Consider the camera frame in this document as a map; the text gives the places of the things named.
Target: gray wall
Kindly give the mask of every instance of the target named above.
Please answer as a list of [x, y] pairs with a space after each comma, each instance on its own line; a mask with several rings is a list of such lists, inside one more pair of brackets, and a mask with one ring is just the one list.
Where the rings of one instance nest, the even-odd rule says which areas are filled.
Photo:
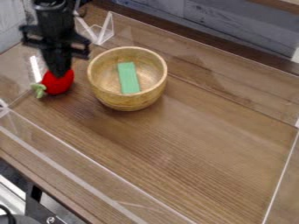
[[114, 0], [202, 32], [292, 57], [299, 17], [246, 0]]

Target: bowl rim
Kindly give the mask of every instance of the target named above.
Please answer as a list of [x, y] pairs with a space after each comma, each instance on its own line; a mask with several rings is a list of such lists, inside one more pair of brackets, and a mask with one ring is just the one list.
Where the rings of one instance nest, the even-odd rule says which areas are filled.
[[[158, 61], [161, 62], [162, 64], [162, 77], [161, 79], [144, 91], [140, 91], [137, 93], [133, 93], [133, 94], [118, 94], [116, 92], [112, 92], [109, 90], [105, 90], [102, 87], [97, 87], [93, 83], [92, 83], [92, 77], [90, 77], [90, 68], [93, 67], [93, 64], [96, 63], [96, 61], [98, 60], [100, 57], [102, 57], [105, 54], [113, 52], [113, 51], [117, 51], [117, 50], [122, 50], [122, 49], [136, 49], [136, 50], [141, 50], [141, 51], [145, 51], [148, 53], [150, 53], [157, 59]], [[164, 80], [166, 78], [166, 74], [168, 74], [168, 68], [166, 68], [166, 64], [165, 64], [165, 61], [164, 61], [164, 58], [153, 51], [142, 48], [142, 47], [138, 47], [138, 46], [120, 46], [120, 47], [114, 47], [106, 51], [104, 51], [88, 64], [88, 82], [90, 83], [90, 85], [100, 89], [102, 92], [105, 93], [109, 93], [112, 95], [117, 95], [117, 96], [134, 96], [134, 95], [142, 95], [148, 92], [150, 92], [153, 89], [156, 89], [158, 86], [161, 86], [161, 84], [164, 83]]]

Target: strawberry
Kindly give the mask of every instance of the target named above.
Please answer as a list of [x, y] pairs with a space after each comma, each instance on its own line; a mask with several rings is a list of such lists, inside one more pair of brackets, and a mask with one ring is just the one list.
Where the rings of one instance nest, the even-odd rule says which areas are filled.
[[73, 71], [69, 70], [64, 76], [57, 78], [50, 71], [45, 73], [41, 83], [31, 84], [31, 89], [35, 92], [35, 98], [39, 99], [43, 93], [47, 95], [58, 95], [68, 91], [73, 82]]

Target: wooden bowl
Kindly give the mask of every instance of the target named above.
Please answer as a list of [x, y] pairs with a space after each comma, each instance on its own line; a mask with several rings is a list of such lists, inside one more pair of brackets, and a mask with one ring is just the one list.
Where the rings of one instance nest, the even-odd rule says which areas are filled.
[[[117, 63], [134, 62], [141, 92], [121, 94]], [[125, 46], [102, 52], [88, 65], [88, 81], [98, 100], [112, 109], [134, 111], [161, 96], [166, 80], [164, 59], [152, 51]]]

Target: green block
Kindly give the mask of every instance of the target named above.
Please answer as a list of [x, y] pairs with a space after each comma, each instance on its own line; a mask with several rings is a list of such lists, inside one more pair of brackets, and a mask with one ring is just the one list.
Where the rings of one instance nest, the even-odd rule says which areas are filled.
[[133, 62], [118, 63], [117, 76], [122, 94], [134, 94], [140, 92], [140, 85], [136, 76], [136, 65]]

